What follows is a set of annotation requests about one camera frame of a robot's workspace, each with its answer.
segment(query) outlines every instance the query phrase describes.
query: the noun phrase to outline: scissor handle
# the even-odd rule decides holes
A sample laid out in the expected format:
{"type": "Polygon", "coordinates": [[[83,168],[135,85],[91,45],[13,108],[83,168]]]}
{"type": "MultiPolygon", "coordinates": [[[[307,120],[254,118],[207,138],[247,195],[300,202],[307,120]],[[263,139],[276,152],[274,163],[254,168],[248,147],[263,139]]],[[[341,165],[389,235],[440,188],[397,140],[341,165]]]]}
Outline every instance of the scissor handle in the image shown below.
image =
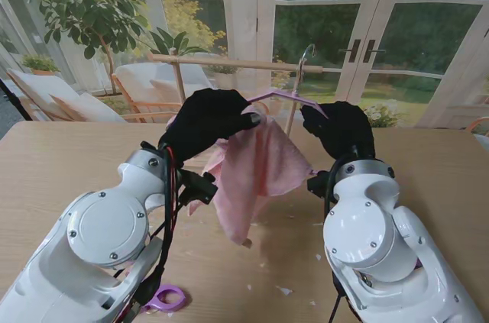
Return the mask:
{"type": "Polygon", "coordinates": [[[186,303],[186,296],[182,289],[175,285],[162,285],[156,291],[153,298],[144,307],[153,308],[165,313],[173,313],[180,310],[186,303]],[[175,292],[180,298],[176,302],[166,303],[163,301],[164,296],[169,292],[175,292]]]}

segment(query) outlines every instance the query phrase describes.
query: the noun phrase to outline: table surface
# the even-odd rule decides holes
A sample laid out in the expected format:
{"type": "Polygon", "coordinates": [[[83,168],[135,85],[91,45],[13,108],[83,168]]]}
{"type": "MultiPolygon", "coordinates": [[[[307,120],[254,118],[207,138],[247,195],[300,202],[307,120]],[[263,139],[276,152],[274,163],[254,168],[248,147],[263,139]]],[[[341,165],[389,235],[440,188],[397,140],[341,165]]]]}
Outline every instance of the table surface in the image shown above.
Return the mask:
{"type": "MultiPolygon", "coordinates": [[[[161,124],[22,122],[0,141],[0,296],[79,194],[116,185],[117,166],[161,124]]],[[[396,171],[400,204],[424,222],[489,319],[489,156],[468,133],[375,129],[377,156],[396,171]]],[[[316,170],[332,159],[300,126],[292,138],[316,170]]],[[[322,202],[305,185],[277,197],[251,227],[251,249],[228,241],[212,206],[179,217],[165,283],[191,295],[184,310],[140,322],[325,322],[335,302],[322,249],[322,202]],[[291,289],[285,296],[276,286],[291,289]]],[[[152,215],[154,224],[161,213],[152,215]]],[[[337,322],[356,322],[342,302],[337,322]]]]}

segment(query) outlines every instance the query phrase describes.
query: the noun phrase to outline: metal hook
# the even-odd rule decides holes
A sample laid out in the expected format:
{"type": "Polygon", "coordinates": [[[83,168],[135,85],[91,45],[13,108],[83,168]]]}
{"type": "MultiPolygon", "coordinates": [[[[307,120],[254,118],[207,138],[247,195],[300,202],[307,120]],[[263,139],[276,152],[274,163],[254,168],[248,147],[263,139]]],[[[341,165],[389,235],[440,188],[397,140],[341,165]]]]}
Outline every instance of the metal hook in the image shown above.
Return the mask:
{"type": "Polygon", "coordinates": [[[304,66],[304,63],[306,63],[306,61],[307,61],[306,56],[310,50],[312,50],[311,57],[314,57],[317,53],[316,45],[310,44],[309,46],[307,46],[307,48],[304,50],[302,57],[300,57],[299,64],[297,65],[297,71],[296,71],[296,78],[297,78],[296,79],[296,85],[294,85],[294,88],[292,91],[294,94],[297,94],[299,84],[303,81],[303,77],[304,77],[303,66],[304,66]]]}

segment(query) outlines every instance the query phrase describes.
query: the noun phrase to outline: door handle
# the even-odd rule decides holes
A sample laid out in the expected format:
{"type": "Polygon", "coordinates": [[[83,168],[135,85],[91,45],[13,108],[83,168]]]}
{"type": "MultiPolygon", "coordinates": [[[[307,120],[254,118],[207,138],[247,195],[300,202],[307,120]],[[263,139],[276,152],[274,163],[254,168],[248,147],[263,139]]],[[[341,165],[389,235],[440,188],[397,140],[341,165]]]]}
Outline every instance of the door handle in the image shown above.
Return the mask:
{"type": "Polygon", "coordinates": [[[367,51],[365,52],[364,63],[368,63],[368,61],[370,61],[370,56],[373,53],[386,53],[386,50],[374,50],[373,49],[374,45],[375,45],[375,39],[370,39],[368,41],[367,51]]]}
{"type": "Polygon", "coordinates": [[[355,58],[357,58],[357,53],[358,53],[359,47],[360,47],[360,40],[355,39],[353,41],[353,47],[350,50],[338,50],[338,52],[351,52],[350,53],[350,59],[348,61],[349,61],[349,63],[353,63],[355,61],[355,58]]]}

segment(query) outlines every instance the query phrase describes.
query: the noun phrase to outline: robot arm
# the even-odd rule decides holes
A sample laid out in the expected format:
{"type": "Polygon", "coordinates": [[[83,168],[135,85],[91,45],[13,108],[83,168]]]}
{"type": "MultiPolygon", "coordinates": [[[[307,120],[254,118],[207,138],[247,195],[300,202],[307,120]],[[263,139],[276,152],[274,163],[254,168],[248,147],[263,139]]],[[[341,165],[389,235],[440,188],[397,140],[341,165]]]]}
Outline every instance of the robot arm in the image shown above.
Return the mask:
{"type": "MultiPolygon", "coordinates": [[[[149,235],[148,223],[149,212],[165,205],[170,186],[163,155],[148,147],[135,151],[119,166],[116,187],[88,192],[68,206],[3,298],[0,321],[134,318],[140,306],[135,293],[164,253],[164,242],[149,235]],[[124,280],[113,276],[129,266],[124,280]]],[[[192,199],[210,202],[217,190],[213,179],[177,172],[176,187],[186,187],[178,207],[192,199]]]]}
{"type": "Polygon", "coordinates": [[[338,203],[325,220],[325,253],[362,321],[484,322],[423,223],[397,207],[392,168],[354,160],[335,181],[338,203]]]}

